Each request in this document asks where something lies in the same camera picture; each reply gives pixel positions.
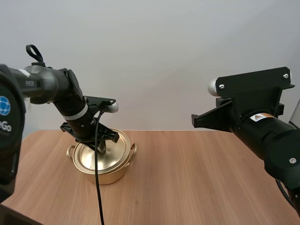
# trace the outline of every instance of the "black bracket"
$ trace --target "black bracket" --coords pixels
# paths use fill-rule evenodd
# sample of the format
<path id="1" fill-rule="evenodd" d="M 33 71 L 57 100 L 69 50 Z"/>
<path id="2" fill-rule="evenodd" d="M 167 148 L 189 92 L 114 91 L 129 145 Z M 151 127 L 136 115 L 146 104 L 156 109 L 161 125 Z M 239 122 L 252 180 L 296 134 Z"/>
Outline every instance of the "black bracket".
<path id="1" fill-rule="evenodd" d="M 192 115 L 195 128 L 231 132 L 243 118 L 255 113 L 283 114 L 282 90 L 293 88 L 287 67 L 219 77 L 216 80 L 216 108 L 202 115 Z"/>
<path id="2" fill-rule="evenodd" d="M 111 98 L 91 97 L 91 96 L 84 96 L 84 98 L 88 105 L 91 115 L 95 115 L 97 112 L 105 109 L 107 106 L 110 106 L 116 102 L 115 99 L 111 99 Z M 66 122 L 64 122 L 61 125 L 60 129 L 63 132 L 68 132 L 71 136 L 73 136 L 75 138 L 76 142 L 84 143 L 84 144 L 92 147 L 92 149 L 94 149 L 95 136 L 91 136 L 89 138 L 84 138 L 84 139 L 79 138 L 76 136 L 76 134 L 74 133 L 74 131 L 72 130 L 70 125 Z M 118 132 L 112 131 L 111 129 L 107 128 L 103 124 L 99 123 L 97 140 L 99 142 L 102 142 L 101 146 L 103 147 L 103 149 L 105 149 L 105 146 L 103 145 L 104 140 L 112 140 L 113 142 L 116 143 L 118 141 L 118 139 L 119 139 Z"/>

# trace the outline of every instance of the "blue logo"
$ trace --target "blue logo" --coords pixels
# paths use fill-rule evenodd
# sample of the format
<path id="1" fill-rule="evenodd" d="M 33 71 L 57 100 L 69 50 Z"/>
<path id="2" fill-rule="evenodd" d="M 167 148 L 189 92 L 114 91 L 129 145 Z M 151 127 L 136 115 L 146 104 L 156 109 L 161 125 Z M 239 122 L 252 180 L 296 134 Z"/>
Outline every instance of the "blue logo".
<path id="1" fill-rule="evenodd" d="M 7 116 L 10 112 L 10 102 L 4 97 L 0 96 L 0 115 Z"/>

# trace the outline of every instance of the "pot handle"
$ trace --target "pot handle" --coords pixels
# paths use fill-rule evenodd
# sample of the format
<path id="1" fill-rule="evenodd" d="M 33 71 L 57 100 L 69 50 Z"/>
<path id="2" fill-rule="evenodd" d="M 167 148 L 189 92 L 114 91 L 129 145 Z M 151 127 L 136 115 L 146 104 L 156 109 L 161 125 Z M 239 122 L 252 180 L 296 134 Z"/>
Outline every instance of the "pot handle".
<path id="1" fill-rule="evenodd" d="M 71 145 L 71 146 L 68 147 L 68 149 L 67 149 L 66 156 L 67 156 L 68 158 L 70 158 L 70 159 L 73 159 L 72 156 L 71 156 L 71 154 L 70 154 L 70 152 L 71 152 L 71 149 L 74 149 L 74 148 L 75 148 L 75 146 L 74 146 L 74 145 Z"/>
<path id="2" fill-rule="evenodd" d="M 133 153 L 130 156 L 129 162 L 126 164 L 126 166 L 129 166 L 132 163 L 132 161 L 135 159 L 135 157 L 136 157 L 136 155 L 137 155 L 137 153 L 139 151 L 137 143 L 133 143 L 132 146 L 131 146 L 131 148 L 130 148 L 130 150 L 133 151 Z"/>

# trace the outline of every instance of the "golden lid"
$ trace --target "golden lid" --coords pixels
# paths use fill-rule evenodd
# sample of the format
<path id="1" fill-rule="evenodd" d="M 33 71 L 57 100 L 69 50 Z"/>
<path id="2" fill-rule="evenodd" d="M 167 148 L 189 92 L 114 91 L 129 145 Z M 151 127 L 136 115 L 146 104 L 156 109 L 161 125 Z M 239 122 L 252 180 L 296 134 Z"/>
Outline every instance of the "golden lid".
<path id="1" fill-rule="evenodd" d="M 98 152 L 98 174 L 111 173 L 126 165 L 130 158 L 130 140 L 128 136 L 117 129 L 111 129 L 119 133 L 119 140 L 114 143 L 106 140 L 106 152 Z M 75 166 L 84 173 L 95 174 L 95 152 L 85 144 L 76 145 L 73 153 Z"/>

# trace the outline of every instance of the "wooden table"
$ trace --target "wooden table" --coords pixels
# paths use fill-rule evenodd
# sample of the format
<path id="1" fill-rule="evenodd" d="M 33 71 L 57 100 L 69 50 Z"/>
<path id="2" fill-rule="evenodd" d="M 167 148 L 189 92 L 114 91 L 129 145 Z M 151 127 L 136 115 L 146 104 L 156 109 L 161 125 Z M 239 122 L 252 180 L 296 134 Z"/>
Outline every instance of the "wooden table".
<path id="1" fill-rule="evenodd" d="M 106 225 L 298 225 L 260 161 L 230 133 L 127 131 L 139 144 L 125 176 L 101 186 Z M 58 130 L 23 141 L 4 205 L 46 225 L 100 224 L 97 192 L 66 157 Z"/>

